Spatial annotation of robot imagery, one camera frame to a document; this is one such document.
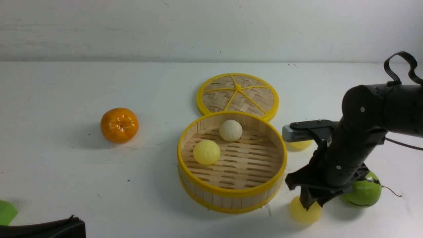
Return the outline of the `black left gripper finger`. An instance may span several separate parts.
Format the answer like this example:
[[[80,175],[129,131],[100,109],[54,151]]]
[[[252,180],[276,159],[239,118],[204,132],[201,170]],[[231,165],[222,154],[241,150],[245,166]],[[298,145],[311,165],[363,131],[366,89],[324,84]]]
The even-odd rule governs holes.
[[[20,226],[0,226],[1,238],[86,238],[86,224],[72,215],[63,220]]]

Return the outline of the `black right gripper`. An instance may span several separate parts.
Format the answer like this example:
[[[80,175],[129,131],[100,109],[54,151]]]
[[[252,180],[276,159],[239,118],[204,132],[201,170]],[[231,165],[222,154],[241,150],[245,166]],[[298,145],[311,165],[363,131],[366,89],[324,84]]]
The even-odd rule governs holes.
[[[314,203],[326,203],[351,191],[353,182],[365,176],[369,169],[364,164],[368,148],[320,145],[309,163],[289,173],[285,182],[290,190],[301,187],[300,203],[308,211]]]

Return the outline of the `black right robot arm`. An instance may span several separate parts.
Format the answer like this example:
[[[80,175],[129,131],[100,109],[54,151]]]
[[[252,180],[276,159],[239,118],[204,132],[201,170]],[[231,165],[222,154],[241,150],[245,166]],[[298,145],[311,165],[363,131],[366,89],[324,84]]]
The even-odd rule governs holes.
[[[364,161],[388,132],[422,137],[422,96],[419,85],[359,85],[345,93],[340,121],[284,126],[284,141],[313,139],[318,145],[307,165],[287,175],[289,190],[301,188],[305,209],[351,191],[369,173]]]

